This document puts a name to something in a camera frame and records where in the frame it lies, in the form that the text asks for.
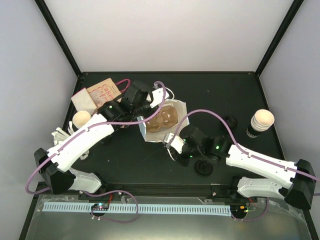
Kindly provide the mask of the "brown pulp cup carrier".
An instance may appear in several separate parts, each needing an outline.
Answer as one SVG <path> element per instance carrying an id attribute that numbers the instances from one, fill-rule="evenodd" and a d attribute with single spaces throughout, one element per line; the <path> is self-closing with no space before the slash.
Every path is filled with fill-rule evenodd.
<path id="1" fill-rule="evenodd" d="M 158 133 L 172 128 L 178 123 L 178 113 L 173 105 L 167 105 L 161 108 L 156 116 L 146 122 L 147 133 Z"/>

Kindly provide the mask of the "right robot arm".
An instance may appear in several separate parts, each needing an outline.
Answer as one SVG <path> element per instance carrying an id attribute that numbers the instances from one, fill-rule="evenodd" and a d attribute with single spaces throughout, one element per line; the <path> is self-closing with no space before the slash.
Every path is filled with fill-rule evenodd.
<path id="1" fill-rule="evenodd" d="M 236 194 L 244 198 L 281 199 L 301 210 L 312 207 L 316 180 L 307 160 L 292 162 L 270 157 L 234 144 L 229 136 L 208 137 L 192 125 L 184 127 L 178 135 L 166 134 L 163 144 L 171 158 L 182 166 L 201 156 L 259 175 L 260 178 L 235 179 Z"/>

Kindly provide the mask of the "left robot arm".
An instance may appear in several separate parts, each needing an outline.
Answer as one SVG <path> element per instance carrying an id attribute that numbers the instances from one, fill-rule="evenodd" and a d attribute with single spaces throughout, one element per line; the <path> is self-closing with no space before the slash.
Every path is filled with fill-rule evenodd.
<path id="1" fill-rule="evenodd" d="M 35 172 L 42 176 L 46 189 L 55 195 L 68 190 L 96 193 L 103 185 L 102 178 L 93 172 L 73 169 L 73 164 L 122 126 L 138 125 L 140 122 L 136 118 L 140 116 L 145 122 L 153 118 L 167 97 L 166 87 L 161 81 L 156 81 L 153 88 L 135 81 L 123 94 L 99 107 L 84 126 L 65 140 L 48 150 L 36 150 Z"/>

